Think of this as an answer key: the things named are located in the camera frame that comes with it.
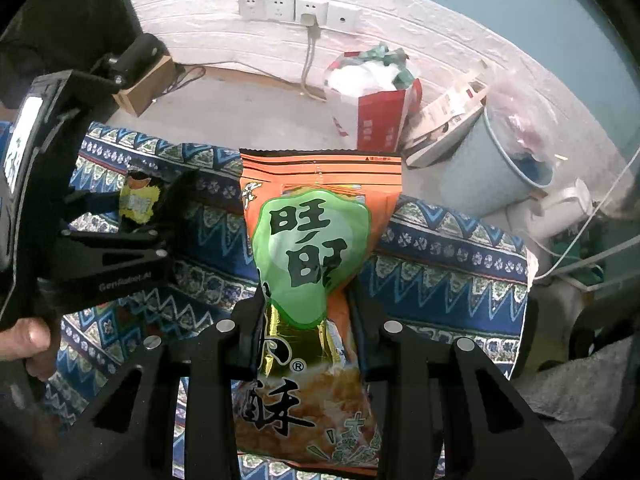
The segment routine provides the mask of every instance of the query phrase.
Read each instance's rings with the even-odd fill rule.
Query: electrical outlet
[[[246,20],[266,19],[264,0],[238,0],[240,16]]]
[[[326,14],[326,26],[355,34],[360,23],[360,7],[332,2]]]
[[[329,2],[325,0],[296,0],[296,23],[302,22],[303,14],[314,14],[318,25],[326,24],[326,12]]]
[[[278,22],[294,21],[295,0],[264,0],[267,20]]]

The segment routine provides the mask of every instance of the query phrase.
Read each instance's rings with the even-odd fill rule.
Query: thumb
[[[44,320],[19,319],[9,330],[0,332],[0,361],[24,359],[49,348],[51,334]]]

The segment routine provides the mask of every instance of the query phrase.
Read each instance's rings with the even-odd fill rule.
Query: registered trademark symbol
[[[306,363],[302,359],[293,359],[289,364],[289,368],[293,372],[303,372],[306,368]]]

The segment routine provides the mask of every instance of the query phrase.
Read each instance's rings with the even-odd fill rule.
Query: cable
[[[193,77],[187,81],[185,81],[186,77],[191,73],[196,71],[197,69],[201,69],[202,72],[197,75],[196,77]],[[185,72],[178,74],[174,80],[173,83],[171,83],[164,92],[162,92],[161,95],[167,95],[170,94],[171,92],[175,92],[176,90],[179,90],[180,88],[184,88],[185,86],[187,86],[189,83],[193,83],[194,81],[197,81],[198,79],[201,79],[204,77],[204,75],[207,73],[207,68],[205,66],[202,65],[196,65],[191,67],[190,69],[186,70]]]
[[[317,26],[318,26],[317,22],[314,22],[313,25],[306,28],[306,57],[305,57],[305,65],[302,68],[302,77],[300,78],[300,88],[302,88],[302,91],[308,97],[311,97],[316,101],[322,101],[324,103],[326,99],[313,95],[306,88],[306,77],[309,75],[309,71],[311,70],[311,66],[313,65],[313,62],[314,62],[314,56],[316,54],[316,37],[312,35],[312,29]]]
[[[638,155],[640,155],[640,146],[638,146],[638,149],[634,153],[634,156],[631,157],[631,160],[627,163],[627,165],[625,166],[624,170],[622,170],[620,172],[620,174],[616,177],[616,179],[613,181],[613,184],[611,185],[611,187],[607,191],[607,193],[604,196],[604,198],[600,201],[600,203],[593,210],[593,213],[591,213],[591,215],[587,218],[587,221],[584,223],[584,225],[582,226],[580,231],[578,231],[578,234],[575,235],[575,238],[572,240],[572,242],[569,244],[569,246],[564,250],[564,253],[562,253],[562,255],[560,256],[558,261],[556,261],[556,263],[554,263],[553,266],[547,272],[545,272],[544,274],[541,274],[540,276],[536,276],[535,278],[533,278],[535,281],[536,280],[542,280],[543,278],[546,278],[548,275],[550,275],[552,272],[554,272],[558,268],[558,265],[560,265],[562,260],[564,260],[564,258],[567,256],[569,251],[572,249],[572,247],[578,241],[580,236],[582,236],[582,233],[587,228],[587,226],[590,224],[591,219],[593,219],[593,217],[596,216],[596,213],[600,210],[602,205],[607,201],[607,198],[609,198],[609,195],[611,194],[611,192],[618,185],[618,183],[620,182],[620,179],[625,174],[626,170],[628,170],[631,167],[631,165],[636,161],[636,158],[638,158]]]
[[[555,256],[556,258],[562,258],[562,254],[558,254],[553,252],[552,250],[546,248],[544,246],[544,244],[542,242],[540,242],[539,240],[536,240],[533,236],[531,236],[530,234],[528,234],[524,229],[518,228],[514,230],[515,233],[523,233],[525,235],[527,235],[527,240],[531,240],[533,243],[535,243],[540,249],[542,249],[543,251],[545,251],[545,253],[551,254],[552,256]],[[569,254],[567,256],[565,256],[565,258],[568,258],[570,260],[577,260],[579,262],[582,261],[582,258],[579,258],[578,256],[570,256]],[[591,269],[598,269],[603,275],[604,275],[604,269],[602,269],[601,266],[594,264],[590,267]]]
[[[535,243],[540,249],[542,249],[543,251],[545,251],[545,253],[551,254],[552,256],[556,256],[558,258],[562,257],[562,254],[558,254],[553,252],[550,249],[547,249],[544,244],[538,240],[536,240],[533,236],[531,236],[529,233],[527,233],[524,229],[522,228],[517,228],[513,230],[514,233],[522,233],[524,235],[527,235],[527,240],[531,240],[533,243]],[[580,260],[581,258],[579,258],[578,256],[566,256],[567,258],[571,259],[571,260]]]
[[[308,59],[308,58],[309,58],[309,56],[311,56],[311,55],[312,55],[312,53],[311,53],[311,48],[308,48],[308,49],[307,49],[307,59]],[[182,78],[180,78],[180,76],[178,76],[178,77],[175,79],[175,81],[169,85],[169,87],[167,88],[167,90],[165,90],[164,92],[162,92],[162,94],[160,94],[156,99],[158,99],[158,98],[160,98],[160,97],[162,97],[162,96],[164,96],[164,95],[167,95],[167,94],[169,94],[169,93],[171,93],[171,92],[175,92],[176,90],[179,90],[180,88],[184,88],[184,87],[185,87],[185,86],[187,86],[189,83],[191,83],[191,82],[193,82],[193,81],[196,81],[196,80],[198,80],[198,79],[200,79],[200,78],[204,77],[204,73],[203,73],[202,75],[199,75],[199,76],[197,76],[197,77],[194,77],[194,78],[192,78],[192,79],[189,79],[187,82],[184,82],[183,84],[180,84],[180,83],[182,83],[182,82],[184,81],[184,78],[186,78],[186,77],[187,77],[187,75],[189,75],[191,72],[193,72],[193,70],[195,70],[195,69],[197,69],[197,68],[201,68],[201,69],[206,70],[207,66],[224,65],[224,64],[231,64],[231,63],[233,63],[233,64],[238,64],[238,65],[242,65],[242,66],[245,66],[245,67],[247,67],[247,68],[250,68],[251,70],[255,70],[256,72],[259,72],[259,73],[261,73],[261,74],[263,74],[263,75],[265,75],[265,76],[271,77],[271,78],[275,79],[276,81],[279,81],[279,82],[281,82],[281,83],[283,83],[283,84],[285,84],[285,85],[289,85],[289,86],[293,86],[293,87],[297,87],[297,86],[298,86],[298,84],[297,84],[297,83],[293,83],[292,81],[287,81],[286,79],[283,79],[283,78],[281,78],[281,77],[278,77],[278,76],[276,76],[276,75],[273,75],[272,73],[267,72],[266,70],[263,70],[263,69],[261,69],[261,68],[258,68],[257,66],[253,66],[253,65],[250,65],[250,64],[245,63],[245,62],[242,62],[242,61],[236,61],[236,60],[231,60],[231,59],[230,59],[230,60],[228,60],[228,61],[213,61],[213,62],[209,62],[209,63],[202,63],[202,64],[198,64],[198,65],[194,65],[194,66],[192,66],[192,67],[191,67],[191,69],[190,69],[189,71],[187,71],[186,73],[184,73],[184,74],[182,75]],[[306,64],[307,64],[307,61],[306,61],[306,59],[305,59],[305,67],[303,67],[303,72],[305,71]],[[321,100],[321,101],[323,101],[323,102],[324,102],[324,99],[319,98],[319,97],[316,97],[316,96],[315,96],[315,95],[313,95],[313,94],[309,94],[309,93],[306,91],[306,89],[305,89],[305,93],[306,93],[306,95],[308,95],[309,97],[312,97],[313,99],[318,99],[318,100]]]

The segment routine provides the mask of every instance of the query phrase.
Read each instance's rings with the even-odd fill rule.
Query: wooden block
[[[140,81],[131,88],[120,90],[113,98],[124,111],[140,117],[151,101],[174,82],[175,75],[174,60],[170,56],[163,56]]]

